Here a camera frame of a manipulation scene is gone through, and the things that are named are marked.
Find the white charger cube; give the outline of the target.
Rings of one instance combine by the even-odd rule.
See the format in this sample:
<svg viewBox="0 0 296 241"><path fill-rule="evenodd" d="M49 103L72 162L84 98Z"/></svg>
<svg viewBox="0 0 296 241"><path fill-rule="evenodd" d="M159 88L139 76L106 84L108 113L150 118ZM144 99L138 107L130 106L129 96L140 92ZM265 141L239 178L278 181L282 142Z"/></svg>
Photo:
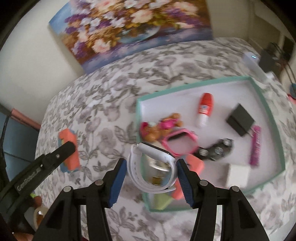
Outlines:
<svg viewBox="0 0 296 241"><path fill-rule="evenodd" d="M250 171L250 166L229 164L225 186L227 188L230 188L232 186L245 188L248 184Z"/></svg>

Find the black toy car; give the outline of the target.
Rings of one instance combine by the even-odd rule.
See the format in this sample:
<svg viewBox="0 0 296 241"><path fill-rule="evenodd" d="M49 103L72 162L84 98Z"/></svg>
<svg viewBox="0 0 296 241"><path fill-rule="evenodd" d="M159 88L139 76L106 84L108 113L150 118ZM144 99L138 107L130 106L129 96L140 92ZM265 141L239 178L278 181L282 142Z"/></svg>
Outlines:
<svg viewBox="0 0 296 241"><path fill-rule="evenodd" d="M231 153L233 142L229 138L220 139L210 147L199 147L193 155L200 160L218 161Z"/></svg>

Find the purple pen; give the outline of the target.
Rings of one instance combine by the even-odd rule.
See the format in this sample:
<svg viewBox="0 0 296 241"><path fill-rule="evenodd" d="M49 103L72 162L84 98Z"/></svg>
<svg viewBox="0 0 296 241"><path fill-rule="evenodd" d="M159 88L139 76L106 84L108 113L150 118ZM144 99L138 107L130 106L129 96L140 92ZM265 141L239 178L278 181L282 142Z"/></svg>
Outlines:
<svg viewBox="0 0 296 241"><path fill-rule="evenodd" d="M261 127L253 126L252 128L252 146L250 155L250 165L253 167L259 166L259 156L261 148Z"/></svg>

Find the white smartwatch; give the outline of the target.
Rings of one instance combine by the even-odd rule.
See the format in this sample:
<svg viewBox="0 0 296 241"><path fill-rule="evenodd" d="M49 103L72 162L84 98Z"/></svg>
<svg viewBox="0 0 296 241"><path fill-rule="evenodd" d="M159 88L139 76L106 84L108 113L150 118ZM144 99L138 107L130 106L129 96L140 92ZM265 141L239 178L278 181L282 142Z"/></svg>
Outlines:
<svg viewBox="0 0 296 241"><path fill-rule="evenodd" d="M133 184L142 192L161 194L176 189L176 159L167 150L155 145L131 145L127 172Z"/></svg>

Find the black charger block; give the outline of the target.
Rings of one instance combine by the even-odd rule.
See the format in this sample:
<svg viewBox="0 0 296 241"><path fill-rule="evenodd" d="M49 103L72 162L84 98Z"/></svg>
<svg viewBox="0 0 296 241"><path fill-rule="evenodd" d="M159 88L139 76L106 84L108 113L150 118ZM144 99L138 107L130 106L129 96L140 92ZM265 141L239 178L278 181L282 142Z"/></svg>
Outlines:
<svg viewBox="0 0 296 241"><path fill-rule="evenodd" d="M251 127L253 126L255 120L248 113L248 111L239 103L231 111L230 115L226 119L227 124L231 126L238 135L243 137L246 135Z"/></svg>

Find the pink puppy figurine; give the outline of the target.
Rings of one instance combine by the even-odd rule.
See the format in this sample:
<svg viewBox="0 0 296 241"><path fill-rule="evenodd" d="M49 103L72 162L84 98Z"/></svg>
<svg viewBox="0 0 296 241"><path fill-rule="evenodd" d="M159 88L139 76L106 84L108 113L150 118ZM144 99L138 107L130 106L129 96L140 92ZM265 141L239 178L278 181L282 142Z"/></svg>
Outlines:
<svg viewBox="0 0 296 241"><path fill-rule="evenodd" d="M139 135L145 142L154 143L167 136L173 129L182 126L181 115L179 113L172 113L157 123L143 121L139 127Z"/></svg>

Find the cream plastic toy piece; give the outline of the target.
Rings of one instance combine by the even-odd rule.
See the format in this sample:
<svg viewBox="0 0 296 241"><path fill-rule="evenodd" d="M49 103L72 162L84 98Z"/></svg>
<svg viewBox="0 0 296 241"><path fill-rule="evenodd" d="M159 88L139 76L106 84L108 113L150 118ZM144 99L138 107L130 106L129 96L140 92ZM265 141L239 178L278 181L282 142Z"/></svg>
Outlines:
<svg viewBox="0 0 296 241"><path fill-rule="evenodd" d="M170 182L171 166L143 154L143 176L146 181L155 186L165 186Z"/></svg>

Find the teal rimmed white tray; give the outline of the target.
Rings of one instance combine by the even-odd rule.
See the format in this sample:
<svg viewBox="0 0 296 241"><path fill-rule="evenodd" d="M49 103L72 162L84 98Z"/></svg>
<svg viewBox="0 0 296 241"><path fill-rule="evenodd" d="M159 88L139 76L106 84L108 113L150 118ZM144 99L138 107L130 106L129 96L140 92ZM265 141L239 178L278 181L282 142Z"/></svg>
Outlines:
<svg viewBox="0 0 296 241"><path fill-rule="evenodd" d="M202 94L214 97L214 107L206 125L198 127L197 112ZM206 161L200 174L217 187L224 187L230 165L249 165L252 149L250 133L240 136L227 123L237 107L243 107L261 128L259 164L250 168L247 184L242 188L250 194L274 180L285 170L285 158L280 140L280 132L273 114L259 86L251 77L236 76L205 80L192 84L162 90L140 97L137 100L135 122L158 121L164 116L179 113L185 128L195 132L200 147L210 147L218 140L233 140L229 155L219 161Z"/></svg>

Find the grey floral blanket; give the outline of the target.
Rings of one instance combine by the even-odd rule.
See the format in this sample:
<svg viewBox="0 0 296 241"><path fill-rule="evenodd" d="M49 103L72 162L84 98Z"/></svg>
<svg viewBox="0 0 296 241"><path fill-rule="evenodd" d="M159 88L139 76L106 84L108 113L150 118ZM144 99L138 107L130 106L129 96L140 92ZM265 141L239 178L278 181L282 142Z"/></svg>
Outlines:
<svg viewBox="0 0 296 241"><path fill-rule="evenodd" d="M50 207L65 186L86 187L127 157L136 141L139 97L202 80L249 75L242 56L253 51L239 38L182 42L138 52L76 79L50 101L36 155L54 151L58 133L69 128L77 135L81 169L56 169L36 194ZM285 172L247 197L272 236L295 221L295 111L276 78L256 84L273 113L285 153Z"/></svg>

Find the black plugged adapter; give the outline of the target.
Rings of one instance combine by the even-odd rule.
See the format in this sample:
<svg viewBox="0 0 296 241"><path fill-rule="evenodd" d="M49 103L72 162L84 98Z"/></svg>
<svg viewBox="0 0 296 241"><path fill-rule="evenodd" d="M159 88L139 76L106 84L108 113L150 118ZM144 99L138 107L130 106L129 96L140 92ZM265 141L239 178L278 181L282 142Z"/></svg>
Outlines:
<svg viewBox="0 0 296 241"><path fill-rule="evenodd" d="M259 67L265 73L273 72L277 62L278 62L278 58L273 53L270 53L266 50L261 51Z"/></svg>

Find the floral canvas painting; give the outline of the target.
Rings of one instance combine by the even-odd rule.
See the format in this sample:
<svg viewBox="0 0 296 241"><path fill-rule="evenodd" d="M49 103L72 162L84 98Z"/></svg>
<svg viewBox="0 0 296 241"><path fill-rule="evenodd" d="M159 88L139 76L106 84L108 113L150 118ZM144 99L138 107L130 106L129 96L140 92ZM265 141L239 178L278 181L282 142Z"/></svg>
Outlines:
<svg viewBox="0 0 296 241"><path fill-rule="evenodd" d="M86 73L147 49L213 38L205 1L69 1L49 25Z"/></svg>

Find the white shelf unit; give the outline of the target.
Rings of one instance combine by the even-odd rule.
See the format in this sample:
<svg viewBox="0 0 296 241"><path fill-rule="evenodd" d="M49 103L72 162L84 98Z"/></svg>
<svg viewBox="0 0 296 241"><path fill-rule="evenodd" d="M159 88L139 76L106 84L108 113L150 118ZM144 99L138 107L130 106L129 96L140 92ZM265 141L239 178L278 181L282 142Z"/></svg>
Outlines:
<svg viewBox="0 0 296 241"><path fill-rule="evenodd" d="M249 1L248 43L260 52L269 43L275 42L281 48L285 39L294 42L292 35L276 14L261 1Z"/></svg>

